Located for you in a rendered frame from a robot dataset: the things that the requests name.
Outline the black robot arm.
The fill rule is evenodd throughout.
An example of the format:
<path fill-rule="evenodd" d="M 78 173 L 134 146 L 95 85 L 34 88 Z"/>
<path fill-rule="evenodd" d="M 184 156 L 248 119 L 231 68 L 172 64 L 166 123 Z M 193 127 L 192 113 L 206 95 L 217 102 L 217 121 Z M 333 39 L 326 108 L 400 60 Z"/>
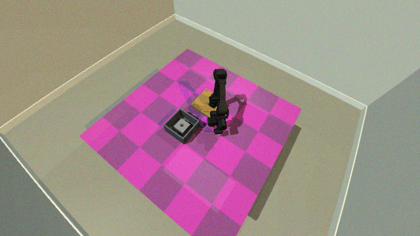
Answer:
<path fill-rule="evenodd" d="M 213 71 L 213 76 L 215 79 L 214 92 L 209 97 L 209 106 L 213 109 L 216 109 L 216 119 L 218 120 L 219 130 L 226 130 L 226 119 L 229 116 L 229 109 L 226 104 L 226 78 L 227 72 L 225 69 L 215 69 Z M 209 127 L 216 125 L 215 117 L 208 117 L 207 124 Z"/>

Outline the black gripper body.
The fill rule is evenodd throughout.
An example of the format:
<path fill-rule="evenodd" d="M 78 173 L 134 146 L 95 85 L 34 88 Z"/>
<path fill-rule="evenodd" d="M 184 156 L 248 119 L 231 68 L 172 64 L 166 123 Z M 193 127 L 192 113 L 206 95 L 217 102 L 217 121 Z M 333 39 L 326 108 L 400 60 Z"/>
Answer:
<path fill-rule="evenodd" d="M 217 114 L 217 111 L 211 111 L 210 112 L 210 116 L 212 116 L 212 117 L 215 117 L 215 122 L 217 122 L 218 120 L 216 119 L 216 114 Z M 215 134 L 222 134 L 223 133 L 223 130 L 219 130 L 219 126 L 218 126 L 218 122 L 217 122 L 217 124 L 216 124 L 216 128 L 214 128 L 214 133 Z"/>

